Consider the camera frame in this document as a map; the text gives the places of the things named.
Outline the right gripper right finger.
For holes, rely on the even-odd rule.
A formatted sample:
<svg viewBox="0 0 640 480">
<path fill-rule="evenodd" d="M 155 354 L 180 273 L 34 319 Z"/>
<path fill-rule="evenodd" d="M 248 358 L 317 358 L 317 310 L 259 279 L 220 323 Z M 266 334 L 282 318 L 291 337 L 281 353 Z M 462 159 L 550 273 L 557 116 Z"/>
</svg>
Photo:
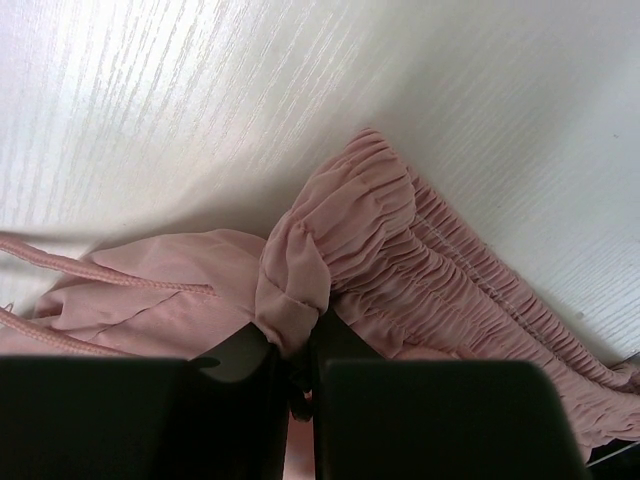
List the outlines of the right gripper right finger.
<svg viewBox="0 0 640 480">
<path fill-rule="evenodd" d="M 523 361 L 386 360 L 334 312 L 295 354 L 320 479 L 586 479 L 548 376 Z"/>
</svg>

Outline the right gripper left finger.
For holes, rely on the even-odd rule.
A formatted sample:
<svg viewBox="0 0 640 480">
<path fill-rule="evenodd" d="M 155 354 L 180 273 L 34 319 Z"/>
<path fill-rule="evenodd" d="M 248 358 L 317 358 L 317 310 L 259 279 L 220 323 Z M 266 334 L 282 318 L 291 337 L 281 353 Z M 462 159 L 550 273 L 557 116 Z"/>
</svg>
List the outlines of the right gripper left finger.
<svg viewBox="0 0 640 480">
<path fill-rule="evenodd" d="M 192 360 L 1 360 L 5 479 L 279 479 L 287 423 L 252 325 Z"/>
</svg>

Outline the pink trousers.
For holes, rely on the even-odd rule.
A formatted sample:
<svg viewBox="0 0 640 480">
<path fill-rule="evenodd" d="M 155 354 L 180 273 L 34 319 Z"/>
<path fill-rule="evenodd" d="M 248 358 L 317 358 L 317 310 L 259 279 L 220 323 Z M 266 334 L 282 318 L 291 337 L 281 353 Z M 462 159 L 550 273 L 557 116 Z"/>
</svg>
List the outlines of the pink trousers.
<svg viewBox="0 0 640 480">
<path fill-rule="evenodd" d="M 267 238 L 168 234 L 82 259 L 12 235 L 1 249 L 56 271 L 32 319 L 1 313 L 5 356 L 192 360 L 252 325 L 278 353 L 288 450 L 312 461 L 295 354 L 336 313 L 386 360 L 523 361 L 554 385 L 586 466 L 639 437 L 639 370 L 608 367 L 494 256 L 375 131 L 303 187 Z"/>
</svg>

